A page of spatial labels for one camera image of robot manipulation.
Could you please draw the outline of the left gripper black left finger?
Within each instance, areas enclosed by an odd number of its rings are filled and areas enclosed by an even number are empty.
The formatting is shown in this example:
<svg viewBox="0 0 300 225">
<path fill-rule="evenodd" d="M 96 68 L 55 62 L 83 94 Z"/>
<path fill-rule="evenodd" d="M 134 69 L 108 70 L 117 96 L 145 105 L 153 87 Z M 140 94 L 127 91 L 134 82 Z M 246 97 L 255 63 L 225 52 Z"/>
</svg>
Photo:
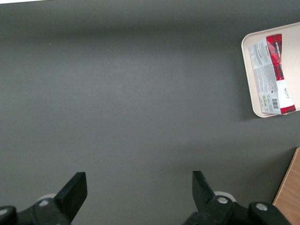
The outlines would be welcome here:
<svg viewBox="0 0 300 225">
<path fill-rule="evenodd" d="M 87 197 L 85 172 L 77 172 L 56 194 L 40 197 L 32 206 L 17 211 L 0 207 L 2 225 L 70 225 Z"/>
</svg>

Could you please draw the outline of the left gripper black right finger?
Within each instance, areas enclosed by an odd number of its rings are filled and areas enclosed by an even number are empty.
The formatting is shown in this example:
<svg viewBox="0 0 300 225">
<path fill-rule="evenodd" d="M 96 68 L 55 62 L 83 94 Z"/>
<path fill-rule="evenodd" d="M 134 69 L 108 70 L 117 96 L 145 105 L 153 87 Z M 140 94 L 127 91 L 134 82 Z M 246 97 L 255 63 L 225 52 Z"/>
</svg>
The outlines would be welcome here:
<svg viewBox="0 0 300 225">
<path fill-rule="evenodd" d="M 217 195 L 201 171 L 193 171 L 192 194 L 197 212 L 186 225 L 288 225 L 290 222 L 274 205 L 251 202 L 243 207 L 226 195 Z"/>
</svg>

